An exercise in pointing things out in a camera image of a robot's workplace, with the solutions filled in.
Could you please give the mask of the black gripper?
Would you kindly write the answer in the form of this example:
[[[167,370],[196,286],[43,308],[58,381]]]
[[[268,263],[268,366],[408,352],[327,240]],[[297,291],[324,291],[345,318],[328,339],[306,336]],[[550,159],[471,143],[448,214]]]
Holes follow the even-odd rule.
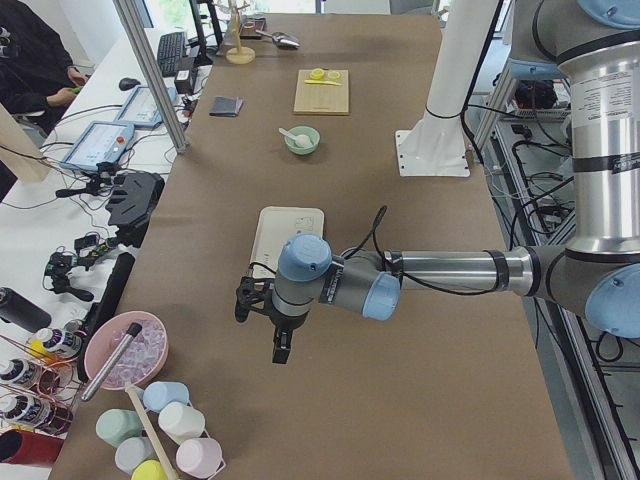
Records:
[[[276,312],[270,316],[271,323],[275,327],[274,348],[272,362],[274,364],[286,364],[291,352],[293,332],[306,321],[307,314],[288,316]]]

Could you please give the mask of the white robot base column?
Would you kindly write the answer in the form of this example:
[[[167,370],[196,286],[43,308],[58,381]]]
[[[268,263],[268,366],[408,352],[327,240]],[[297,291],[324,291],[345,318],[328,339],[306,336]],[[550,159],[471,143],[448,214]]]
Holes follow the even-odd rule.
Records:
[[[412,129],[396,132],[401,176],[470,175],[463,130],[464,110],[501,9],[502,3],[498,0],[451,3],[424,115]]]

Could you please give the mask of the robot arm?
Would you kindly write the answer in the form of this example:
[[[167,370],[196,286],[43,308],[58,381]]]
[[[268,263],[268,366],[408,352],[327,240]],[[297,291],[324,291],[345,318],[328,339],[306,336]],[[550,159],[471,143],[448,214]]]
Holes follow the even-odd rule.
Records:
[[[273,359],[285,363],[313,302],[377,320],[403,288],[512,291],[552,301],[619,337],[639,334],[639,5],[520,1],[511,54],[570,80],[576,230],[563,246],[506,252],[332,253],[314,234],[283,247],[267,291]]]

